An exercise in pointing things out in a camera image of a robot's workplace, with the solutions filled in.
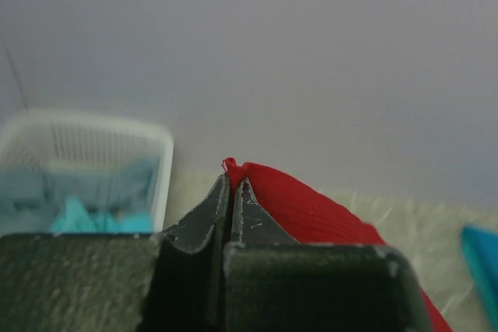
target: gray-blue cloth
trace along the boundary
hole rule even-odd
[[[48,232],[66,200],[76,196],[89,211],[115,215],[148,211],[159,158],[144,158],[116,173],[0,172],[0,234]]]

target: white basket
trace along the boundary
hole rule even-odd
[[[112,171],[146,156],[158,156],[151,216],[163,229],[170,186],[173,136],[164,127],[58,110],[29,110],[0,132],[0,170],[16,168]]]

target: blue cloth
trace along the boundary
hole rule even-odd
[[[146,212],[130,213],[121,219],[108,211],[90,214],[77,197],[70,197],[52,225],[51,232],[63,233],[147,233],[153,231],[153,221]]]
[[[159,158],[144,158],[116,173],[42,173],[13,169],[0,173],[0,235],[13,232],[48,232],[61,225],[61,216],[73,219],[64,227],[88,228],[71,197],[96,227],[96,232],[145,229],[152,207]],[[111,220],[123,227],[114,227]]]
[[[467,225],[461,250],[493,330],[498,330],[498,235]]]

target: red garment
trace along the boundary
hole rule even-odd
[[[233,191],[247,177],[259,204],[301,243],[385,244],[372,225],[288,174],[256,163],[238,166],[232,158],[223,168]],[[423,297],[434,332],[451,332],[425,292]]]

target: white plastic basket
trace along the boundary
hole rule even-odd
[[[170,186],[173,136],[164,127],[137,121],[67,112],[29,110],[7,121],[0,132],[0,170],[112,171],[136,159],[157,156],[151,216],[163,229]]]

